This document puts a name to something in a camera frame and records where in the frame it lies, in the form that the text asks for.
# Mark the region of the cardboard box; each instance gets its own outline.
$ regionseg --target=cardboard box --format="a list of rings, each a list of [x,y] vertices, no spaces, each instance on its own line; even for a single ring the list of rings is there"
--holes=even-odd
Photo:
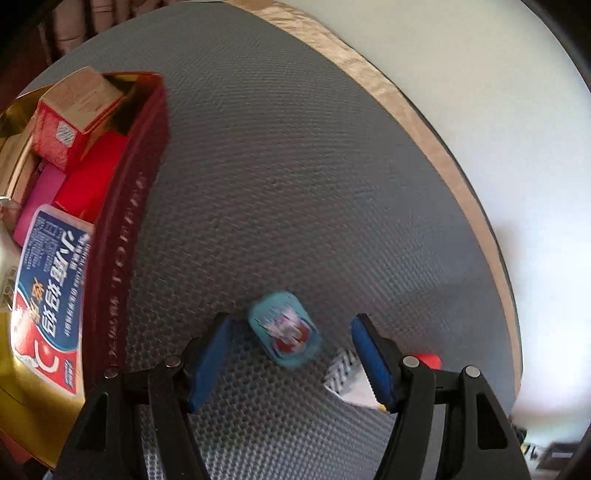
[[[70,172],[106,129],[123,99],[124,94],[91,67],[68,75],[39,100],[33,150]]]
[[[92,145],[84,162],[68,175],[53,205],[86,222],[96,222],[126,145],[125,135],[107,130]]]

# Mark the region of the red paper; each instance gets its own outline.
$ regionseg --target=red paper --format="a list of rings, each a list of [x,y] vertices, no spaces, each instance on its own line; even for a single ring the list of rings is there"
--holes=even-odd
[[[127,145],[127,137],[106,131],[61,186],[53,205],[94,223],[99,216],[113,171]]]

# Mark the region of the round table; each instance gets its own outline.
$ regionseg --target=round table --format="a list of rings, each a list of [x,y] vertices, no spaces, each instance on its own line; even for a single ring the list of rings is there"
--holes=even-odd
[[[357,52],[301,12],[259,4],[159,9],[29,86],[87,64],[164,75],[171,139],[137,244],[128,368],[179,353],[216,312],[243,318],[289,290],[339,346],[352,347],[349,321],[367,312],[403,352],[477,365],[508,411],[521,376],[515,306],[460,168]],[[229,356],[191,418],[213,479],[373,477],[393,418],[326,391],[329,358],[282,369],[245,323]],[[150,478],[163,478],[142,418]]]

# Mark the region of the red box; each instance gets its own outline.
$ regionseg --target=red box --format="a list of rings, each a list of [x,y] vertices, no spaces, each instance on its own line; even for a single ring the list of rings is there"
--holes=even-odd
[[[124,94],[91,67],[68,75],[39,99],[33,150],[69,173],[123,100]]]
[[[126,144],[125,135],[107,130],[88,150],[78,168],[68,175],[53,205],[81,220],[94,223]]]
[[[132,260],[145,203],[168,143],[163,78],[152,73],[105,74],[110,81],[133,81],[121,110],[133,115],[124,130],[127,145],[95,223],[86,271],[82,318],[82,365],[89,390],[111,366],[125,368],[127,299]]]

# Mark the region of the blue gripper pad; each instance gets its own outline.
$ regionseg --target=blue gripper pad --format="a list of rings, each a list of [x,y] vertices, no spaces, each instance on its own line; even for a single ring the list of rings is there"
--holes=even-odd
[[[376,400],[386,408],[394,405],[390,370],[359,318],[351,320],[351,337]]]
[[[195,412],[207,400],[213,388],[213,384],[226,358],[232,322],[232,317],[225,318],[217,327],[203,353],[199,356],[189,395],[189,411],[191,412]]]

